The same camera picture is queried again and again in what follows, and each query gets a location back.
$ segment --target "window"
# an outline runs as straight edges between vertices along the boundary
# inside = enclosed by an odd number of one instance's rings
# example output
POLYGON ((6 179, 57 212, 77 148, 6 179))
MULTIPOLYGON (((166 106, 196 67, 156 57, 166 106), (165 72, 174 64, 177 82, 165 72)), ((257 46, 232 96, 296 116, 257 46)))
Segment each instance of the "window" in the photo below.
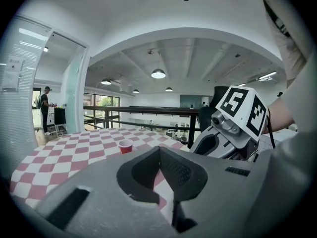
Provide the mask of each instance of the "window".
MULTIPOLYGON (((112 96, 104 96, 97 94, 84 94, 84 106, 99 106, 99 107, 120 107, 120 98, 112 96)), ((92 116, 97 118, 105 118, 105 111, 101 110, 85 110, 84 114, 86 116, 92 116)), ((109 111, 109 119, 120 121, 120 113, 117 111, 109 111)), ((99 127, 103 127, 103 123, 96 124, 99 127)), ((109 127, 111 128, 120 128, 119 123, 109 122, 109 127)))
MULTIPOLYGON (((84 106, 94 106, 95 105, 95 95, 94 94, 84 94, 84 106)), ((93 110, 84 109, 84 115, 94 117, 93 110)))
MULTIPOLYGON (((112 99, 113 99, 112 106, 113 107, 120 107, 120 98, 113 97, 112 99)), ((111 111, 111 112, 112 112, 112 114, 111 114, 112 116, 118 116, 119 115, 118 111, 111 111)))

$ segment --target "black chair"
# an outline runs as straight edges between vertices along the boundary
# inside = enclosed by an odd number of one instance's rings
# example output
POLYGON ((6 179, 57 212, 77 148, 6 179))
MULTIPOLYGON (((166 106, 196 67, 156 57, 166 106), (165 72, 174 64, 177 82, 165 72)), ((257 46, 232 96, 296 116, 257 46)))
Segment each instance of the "black chair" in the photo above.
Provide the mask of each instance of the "black chair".
POLYGON ((228 89, 228 86, 216 86, 214 88, 214 95, 209 104, 209 107, 203 107, 199 110, 198 119, 201 132, 203 132, 211 125, 211 116, 214 112, 217 111, 216 106, 228 89))

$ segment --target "table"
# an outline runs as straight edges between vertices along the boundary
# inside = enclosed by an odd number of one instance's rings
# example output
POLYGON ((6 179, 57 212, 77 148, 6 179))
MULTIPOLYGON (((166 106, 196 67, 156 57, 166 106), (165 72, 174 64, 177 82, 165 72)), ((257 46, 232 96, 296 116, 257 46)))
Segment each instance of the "table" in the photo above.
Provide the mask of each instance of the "table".
MULTIPOLYGON (((74 133, 39 146, 25 157, 12 174, 10 192, 35 208, 48 192, 79 170, 91 163, 120 155, 118 143, 122 139, 134 141, 133 150, 165 146, 189 151, 179 141, 156 131, 110 128, 74 133)), ((160 195, 161 212, 165 217, 168 215, 167 219, 171 221, 169 213, 172 202, 168 203, 165 198, 173 198, 173 191, 160 171, 155 179, 154 191, 160 195)))

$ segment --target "vent slot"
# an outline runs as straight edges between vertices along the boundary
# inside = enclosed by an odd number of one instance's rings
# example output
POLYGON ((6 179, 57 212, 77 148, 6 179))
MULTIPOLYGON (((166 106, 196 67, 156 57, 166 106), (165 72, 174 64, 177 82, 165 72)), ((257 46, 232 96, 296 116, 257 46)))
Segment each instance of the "vent slot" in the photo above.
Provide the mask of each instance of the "vent slot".
POLYGON ((241 175, 244 177, 247 177, 250 173, 249 170, 239 169, 239 168, 234 168, 234 167, 228 167, 228 168, 226 168, 226 171, 237 174, 237 175, 241 175))
POLYGON ((64 230, 88 195, 89 191, 76 188, 52 211, 47 217, 47 221, 57 228, 64 230))

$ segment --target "door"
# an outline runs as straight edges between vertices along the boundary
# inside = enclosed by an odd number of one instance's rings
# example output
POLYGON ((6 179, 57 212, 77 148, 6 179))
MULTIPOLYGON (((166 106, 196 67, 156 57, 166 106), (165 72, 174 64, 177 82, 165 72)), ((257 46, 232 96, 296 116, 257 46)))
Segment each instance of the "door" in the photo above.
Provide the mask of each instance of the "door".
POLYGON ((76 103, 76 91, 79 84, 79 75, 80 68, 82 66, 83 57, 84 57, 85 48, 80 48, 80 51, 77 52, 77 55, 72 60, 65 72, 65 117, 68 134, 77 132, 76 129, 76 112, 77 103, 76 103))

